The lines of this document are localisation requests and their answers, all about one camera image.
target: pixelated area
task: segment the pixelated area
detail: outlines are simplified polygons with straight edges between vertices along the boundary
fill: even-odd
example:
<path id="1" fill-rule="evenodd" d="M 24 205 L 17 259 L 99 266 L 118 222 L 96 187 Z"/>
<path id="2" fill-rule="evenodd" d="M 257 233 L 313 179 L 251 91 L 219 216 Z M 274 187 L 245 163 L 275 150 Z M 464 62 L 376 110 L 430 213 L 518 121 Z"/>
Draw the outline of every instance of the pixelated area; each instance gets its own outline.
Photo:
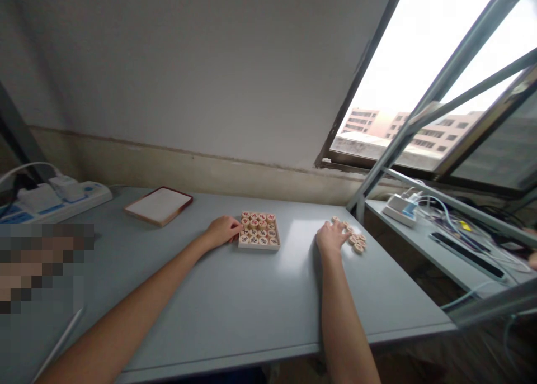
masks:
<path id="1" fill-rule="evenodd" d="M 93 225 L 0 225 L 0 314 L 38 301 L 55 276 L 76 275 L 93 237 Z"/>

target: white wall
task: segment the white wall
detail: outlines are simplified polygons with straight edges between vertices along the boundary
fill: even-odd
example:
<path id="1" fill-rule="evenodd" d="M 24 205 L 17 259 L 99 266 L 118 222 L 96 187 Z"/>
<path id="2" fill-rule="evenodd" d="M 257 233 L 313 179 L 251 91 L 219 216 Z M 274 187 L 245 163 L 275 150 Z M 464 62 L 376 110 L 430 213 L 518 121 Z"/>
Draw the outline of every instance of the white wall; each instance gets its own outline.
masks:
<path id="1" fill-rule="evenodd" d="M 25 120 L 62 117 L 44 59 L 14 0 L 0 0 L 0 81 Z"/>
<path id="2" fill-rule="evenodd" d="M 68 117 L 28 124 L 310 169 L 388 0 L 19 0 Z"/>

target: charger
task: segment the charger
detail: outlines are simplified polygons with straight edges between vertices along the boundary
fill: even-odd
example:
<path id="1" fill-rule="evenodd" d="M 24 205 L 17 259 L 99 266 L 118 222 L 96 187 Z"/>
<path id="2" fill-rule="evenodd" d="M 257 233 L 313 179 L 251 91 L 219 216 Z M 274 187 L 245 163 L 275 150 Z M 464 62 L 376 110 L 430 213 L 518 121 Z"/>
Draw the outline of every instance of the charger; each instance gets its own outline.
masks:
<path id="1" fill-rule="evenodd" d="M 86 197 L 78 181 L 65 174 L 53 177 L 49 179 L 49 182 L 58 195 L 68 202 L 75 202 Z"/>

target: apartment building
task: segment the apartment building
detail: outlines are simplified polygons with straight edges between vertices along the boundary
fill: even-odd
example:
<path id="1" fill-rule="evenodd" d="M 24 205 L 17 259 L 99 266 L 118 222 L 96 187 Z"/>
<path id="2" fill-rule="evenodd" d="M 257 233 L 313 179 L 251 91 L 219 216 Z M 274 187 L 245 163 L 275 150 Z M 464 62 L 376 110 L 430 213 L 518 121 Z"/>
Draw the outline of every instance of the apartment building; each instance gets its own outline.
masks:
<path id="1" fill-rule="evenodd" d="M 343 132 L 359 131 L 368 133 L 372 124 L 375 122 L 375 118 L 379 114 L 379 110 L 365 110 L 362 108 L 353 108 L 351 114 L 348 116 L 345 126 L 340 131 Z"/>
<path id="2" fill-rule="evenodd" d="M 481 118 L 483 112 L 472 111 L 466 115 L 447 115 L 435 124 L 422 128 L 411 144 L 434 152 L 448 152 Z M 397 113 L 385 133 L 385 138 L 393 139 L 410 113 Z"/>

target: floor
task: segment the floor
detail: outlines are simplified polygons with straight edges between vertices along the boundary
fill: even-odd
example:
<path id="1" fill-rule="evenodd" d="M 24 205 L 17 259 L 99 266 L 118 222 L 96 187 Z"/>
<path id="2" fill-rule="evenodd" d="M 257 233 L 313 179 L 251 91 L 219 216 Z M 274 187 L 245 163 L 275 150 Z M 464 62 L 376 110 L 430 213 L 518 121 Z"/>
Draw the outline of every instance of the floor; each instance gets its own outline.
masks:
<path id="1" fill-rule="evenodd" d="M 465 294 L 375 215 L 366 214 L 365 227 L 439 306 Z M 535 318 L 518 321 L 510 333 L 510 354 L 519 371 L 509 362 L 503 346 L 506 322 L 492 321 L 456 334 L 394 345 L 382 353 L 374 350 L 382 383 L 515 383 L 528 377 L 537 378 Z M 275 384 L 330 383 L 324 365 L 315 357 L 284 361 L 279 369 Z"/>

